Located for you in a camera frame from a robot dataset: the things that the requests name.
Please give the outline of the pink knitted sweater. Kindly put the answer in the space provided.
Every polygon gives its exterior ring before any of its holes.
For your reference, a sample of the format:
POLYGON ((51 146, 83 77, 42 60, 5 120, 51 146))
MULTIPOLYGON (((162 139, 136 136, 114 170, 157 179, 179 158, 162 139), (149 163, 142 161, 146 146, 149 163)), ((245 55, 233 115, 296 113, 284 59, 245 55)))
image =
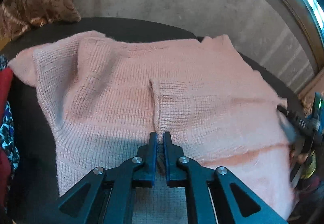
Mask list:
POLYGON ((60 194, 167 131, 186 156, 227 167, 279 216, 291 214, 290 127, 277 111, 287 101, 227 35, 131 44, 88 31, 25 49, 9 67, 36 89, 60 194))

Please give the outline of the pile of colourful clothes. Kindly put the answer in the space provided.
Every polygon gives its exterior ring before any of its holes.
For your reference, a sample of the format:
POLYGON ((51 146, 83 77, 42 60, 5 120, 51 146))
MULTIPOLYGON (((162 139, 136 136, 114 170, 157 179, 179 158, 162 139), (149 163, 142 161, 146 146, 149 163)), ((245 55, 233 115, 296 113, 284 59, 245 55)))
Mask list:
POLYGON ((1 208, 7 207, 7 196, 11 181, 20 161, 19 151, 14 143, 14 122, 8 101, 13 71, 8 60, 1 55, 1 208))

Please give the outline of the right brown patterned curtain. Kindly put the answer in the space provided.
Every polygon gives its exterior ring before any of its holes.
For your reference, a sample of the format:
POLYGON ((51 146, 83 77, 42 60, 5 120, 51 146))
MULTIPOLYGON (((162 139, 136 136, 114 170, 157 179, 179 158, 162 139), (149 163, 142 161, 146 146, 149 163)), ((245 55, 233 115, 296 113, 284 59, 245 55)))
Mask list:
POLYGON ((323 96, 324 92, 324 69, 322 69, 298 94, 298 98, 302 103, 304 114, 311 114, 312 104, 315 93, 318 92, 323 96))

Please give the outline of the brown patterned curtain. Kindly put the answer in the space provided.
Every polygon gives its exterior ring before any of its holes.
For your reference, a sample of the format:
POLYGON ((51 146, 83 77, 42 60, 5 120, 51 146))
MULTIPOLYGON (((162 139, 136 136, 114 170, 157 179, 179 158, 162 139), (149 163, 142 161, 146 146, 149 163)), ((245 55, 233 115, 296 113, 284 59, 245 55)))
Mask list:
POLYGON ((73 0, 3 0, 1 39, 14 40, 32 28, 54 22, 80 20, 73 0))
POLYGON ((311 114, 312 104, 315 93, 318 92, 323 96, 324 92, 324 69, 322 69, 298 94, 298 98, 302 103, 304 114, 311 114))

